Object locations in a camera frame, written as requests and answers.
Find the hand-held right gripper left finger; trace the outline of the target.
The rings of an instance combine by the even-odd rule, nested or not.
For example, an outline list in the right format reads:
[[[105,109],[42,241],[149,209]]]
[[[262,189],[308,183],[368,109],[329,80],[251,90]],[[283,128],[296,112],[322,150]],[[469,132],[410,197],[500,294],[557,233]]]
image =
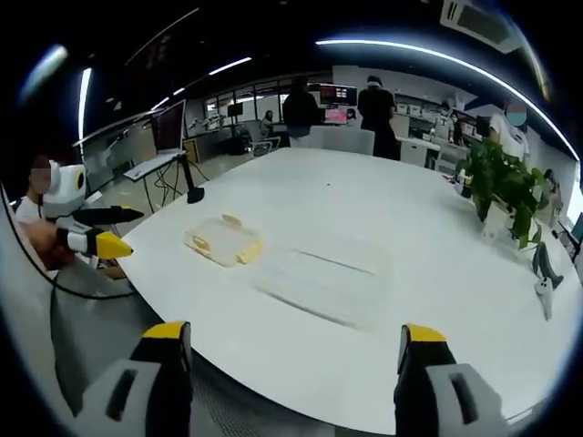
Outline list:
[[[188,436],[193,387],[190,323],[146,330],[127,359],[83,394],[77,436]]]

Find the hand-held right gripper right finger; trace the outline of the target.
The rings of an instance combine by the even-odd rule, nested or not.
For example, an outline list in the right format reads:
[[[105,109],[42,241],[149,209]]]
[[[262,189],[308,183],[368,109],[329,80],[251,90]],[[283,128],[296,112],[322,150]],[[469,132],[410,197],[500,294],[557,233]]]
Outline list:
[[[412,323],[401,329],[394,417],[397,436],[508,435],[500,395],[443,334]]]

